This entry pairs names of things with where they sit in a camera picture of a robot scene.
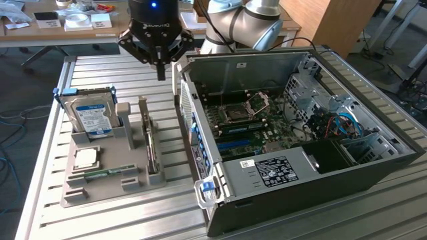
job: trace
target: floor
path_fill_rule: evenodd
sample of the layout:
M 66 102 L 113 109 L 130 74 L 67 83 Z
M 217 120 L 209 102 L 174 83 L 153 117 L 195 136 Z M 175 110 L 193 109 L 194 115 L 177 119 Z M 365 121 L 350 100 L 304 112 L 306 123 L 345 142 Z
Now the floor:
M 373 18 L 366 32 L 373 34 L 377 27 L 380 26 L 385 15 L 381 14 L 378 17 Z M 381 41 L 388 38 L 393 28 L 397 26 L 394 22 L 388 28 Z M 418 33 L 416 30 L 408 29 L 405 32 L 405 38 L 402 38 L 393 50 L 396 55 L 386 55 L 384 58 L 385 64 L 397 64 L 408 72 L 413 70 L 406 67 L 408 63 L 412 61 L 418 51 L 422 49 L 427 43 L 427 36 Z M 30 51 L 34 53 L 41 49 L 41 47 L 30 47 Z M 65 46 L 63 49 L 74 56 L 94 56 L 94 55 L 110 55 L 119 54 L 118 46 L 111 44 L 102 44 L 101 50 L 93 49 L 91 45 L 78 45 L 78 46 Z M 19 51 L 18 48 L 10 48 L 6 55 L 2 53 L 7 49 L 0 49 L 0 76 L 2 76 L 2 87 L 0 87 L 0 114 L 11 115 L 18 114 L 19 111 L 10 110 L 25 110 L 41 105 L 49 105 L 53 103 L 53 89 L 57 87 L 58 79 L 62 72 L 63 66 L 63 56 L 59 52 L 50 52 L 41 60 L 38 60 L 31 67 L 35 69 L 34 75 L 27 75 L 22 72 L 21 64 L 30 57 Z M 348 58 L 352 65 L 364 73 L 368 74 L 381 67 L 380 64 L 365 59 L 360 54 L 352 54 Z M 420 79 L 426 79 L 427 69 L 422 72 Z M 373 80 L 380 86 L 390 84 L 390 82 L 398 81 L 398 77 L 389 74 L 389 70 L 377 71 L 369 75 L 369 79 Z M 47 113 L 49 108 L 41 109 L 34 112 L 31 117 L 42 116 Z M 424 117 L 417 116 L 420 121 L 426 125 L 427 121 Z M 13 124 L 22 124 L 23 119 L 0 119 L 0 121 L 7 121 Z M 17 183 L 10 175 L 5 185 L 0 186 L 0 209 L 13 209 L 3 215 L 0 215 L 0 239 L 11 240 L 17 234 L 17 228 L 19 225 L 22 210 L 25 206 L 26 195 L 31 183 L 31 177 L 34 172 L 34 167 L 38 159 L 41 143 L 45 134 L 45 127 L 47 124 L 47 118 L 27 120 L 26 128 L 27 134 L 25 138 L 14 144 L 11 147 L 6 148 L 7 158 L 15 165 L 21 185 L 22 185 L 22 198 L 21 201 L 11 206 L 11 203 L 18 196 Z M 18 127 L 7 126 L 0 124 L 0 139 L 3 140 Z M 0 181 L 6 177 L 7 171 L 0 171 Z

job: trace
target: hard drive label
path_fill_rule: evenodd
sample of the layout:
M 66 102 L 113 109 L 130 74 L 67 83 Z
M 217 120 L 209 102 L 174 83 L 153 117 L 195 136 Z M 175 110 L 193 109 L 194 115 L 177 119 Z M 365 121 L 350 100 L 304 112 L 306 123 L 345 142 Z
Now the hard drive label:
M 258 161 L 255 165 L 265 185 L 269 188 L 300 179 L 286 156 Z
M 105 104 L 78 106 L 77 111 L 85 130 L 89 134 L 103 135 L 113 131 L 110 119 L 105 116 Z

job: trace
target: blue cable on floor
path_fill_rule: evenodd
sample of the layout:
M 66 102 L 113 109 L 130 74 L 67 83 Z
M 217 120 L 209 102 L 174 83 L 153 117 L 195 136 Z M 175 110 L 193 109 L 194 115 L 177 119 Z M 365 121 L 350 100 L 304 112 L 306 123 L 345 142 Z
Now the blue cable on floor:
M 2 212 L 0 212 L 0 216 L 3 214 L 7 213 L 7 211 L 15 206 L 15 204 L 21 201 L 22 199 L 22 184 L 21 184 L 21 180 L 19 180 L 19 176 L 17 174 L 17 171 L 15 171 L 15 167 L 13 165 L 13 163 L 10 162 L 10 160 L 7 160 L 6 158 L 0 157 L 0 161 L 3 161 L 9 167 L 11 168 L 13 170 L 13 175 L 14 175 L 14 178 L 15 178 L 15 182 L 17 182 L 17 186 L 18 186 L 18 197 L 15 199 L 15 201 L 11 203 L 11 206 L 9 208 L 6 208 Z
M 13 124 L 13 123 L 7 123 L 5 121 L 0 121 L 0 124 L 9 125 L 9 126 L 17 126 L 17 127 L 22 128 L 22 135 L 19 136 L 19 138 L 11 144 L 9 144 L 7 146 L 2 147 L 3 149 L 7 149 L 9 147 L 11 147 L 14 144 L 17 144 L 25 138 L 26 133 L 27 133 L 27 129 L 21 124 Z

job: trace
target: circuit board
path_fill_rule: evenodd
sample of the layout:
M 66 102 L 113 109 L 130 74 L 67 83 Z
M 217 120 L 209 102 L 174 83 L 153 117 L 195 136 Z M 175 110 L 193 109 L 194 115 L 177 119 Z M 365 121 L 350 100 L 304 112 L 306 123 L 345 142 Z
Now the circuit board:
M 301 142 L 280 101 L 258 92 L 246 102 L 205 106 L 223 161 L 290 149 Z

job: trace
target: hard drive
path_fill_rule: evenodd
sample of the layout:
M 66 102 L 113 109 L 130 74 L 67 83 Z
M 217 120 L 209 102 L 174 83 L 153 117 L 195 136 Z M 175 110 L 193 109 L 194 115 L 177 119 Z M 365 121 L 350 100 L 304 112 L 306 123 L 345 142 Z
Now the hard drive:
M 113 129 L 121 127 L 117 115 L 115 88 L 66 88 L 57 100 L 69 115 L 74 132 L 87 132 L 90 139 L 113 136 Z

